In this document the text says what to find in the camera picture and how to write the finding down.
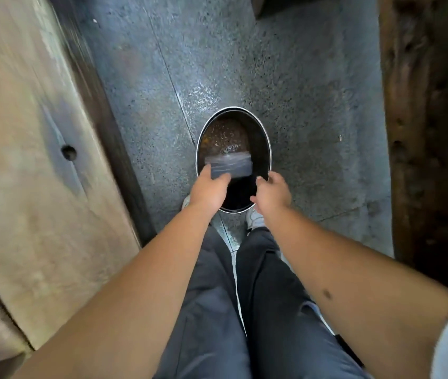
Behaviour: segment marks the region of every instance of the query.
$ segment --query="dark gray pants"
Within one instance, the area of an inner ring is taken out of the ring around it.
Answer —
[[[155,378],[366,377],[308,305],[301,282],[277,251],[263,227],[236,254],[245,336],[231,254],[208,228]]]

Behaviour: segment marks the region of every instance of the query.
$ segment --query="forearm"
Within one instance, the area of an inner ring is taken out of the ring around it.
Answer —
[[[329,322],[377,377],[428,377],[448,289],[291,209],[266,224]]]
[[[151,378],[210,219],[191,205],[177,214],[16,377]]]

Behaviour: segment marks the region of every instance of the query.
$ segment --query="shoe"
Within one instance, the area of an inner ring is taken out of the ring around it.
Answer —
[[[262,216],[262,214],[259,214],[255,207],[252,207],[246,212],[245,218],[247,232],[251,232],[258,227],[266,227],[264,223],[264,217]]]
[[[180,209],[180,211],[182,211],[187,206],[189,206],[189,203],[190,203],[190,194],[187,197],[185,197],[185,199],[183,200],[182,208]]]

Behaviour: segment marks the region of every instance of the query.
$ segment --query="wet floor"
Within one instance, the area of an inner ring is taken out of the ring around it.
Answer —
[[[375,0],[75,0],[151,219],[161,230],[195,180],[195,142],[218,109],[263,122],[294,205],[392,255]],[[245,215],[212,221],[231,250]]]

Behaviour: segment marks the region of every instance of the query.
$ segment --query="metal bucket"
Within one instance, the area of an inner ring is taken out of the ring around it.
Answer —
[[[242,213],[254,205],[250,196],[257,192],[256,178],[260,175],[268,179],[268,172],[271,171],[271,143],[261,121],[245,108],[239,107],[217,111],[199,135],[195,153],[198,176],[205,166],[207,155],[245,150],[250,152],[252,158],[252,175],[231,180],[220,208],[225,213]]]

